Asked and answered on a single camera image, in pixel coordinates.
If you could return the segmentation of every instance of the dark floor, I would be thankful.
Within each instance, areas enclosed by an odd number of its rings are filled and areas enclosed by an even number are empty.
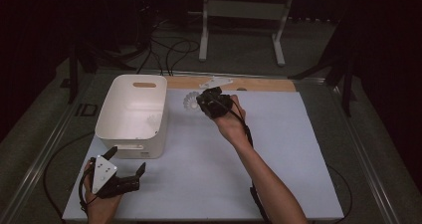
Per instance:
[[[271,43],[272,30],[267,27],[229,30],[214,25],[210,31],[207,61],[198,61],[198,51],[188,53],[174,66],[173,72],[175,75],[226,74],[285,79],[317,63],[334,29],[335,26],[329,23],[294,24],[289,21],[281,42],[287,64],[279,67]],[[200,35],[198,23],[188,28],[161,24],[161,29],[153,34],[153,54],[140,73],[159,74],[159,67],[167,73],[168,49],[159,44],[170,47],[180,41],[167,37],[199,42]],[[177,46],[179,50],[188,48],[187,43]],[[169,66],[183,55],[170,53]],[[146,57],[147,52],[128,64],[138,68]],[[320,71],[309,79],[296,81],[295,85],[304,99],[341,207],[347,214],[340,223],[421,223],[420,193],[359,80],[354,78],[354,100],[350,103],[352,116],[346,117],[339,106],[337,89],[321,82],[326,72]],[[80,95],[69,106],[69,91],[60,89],[62,79],[68,76],[67,64],[58,68],[57,78],[0,145],[1,223],[60,222],[43,190],[42,170],[54,150],[69,145],[52,160],[46,178],[52,198],[63,211],[98,117],[76,115],[78,105],[101,105],[112,79],[124,73],[133,72],[102,64],[95,75],[81,76]]]

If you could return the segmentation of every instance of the white plastic bin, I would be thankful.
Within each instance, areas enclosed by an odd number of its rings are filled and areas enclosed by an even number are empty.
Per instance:
[[[96,125],[118,158],[157,158],[167,131],[167,80],[161,76],[121,75],[114,79]]]

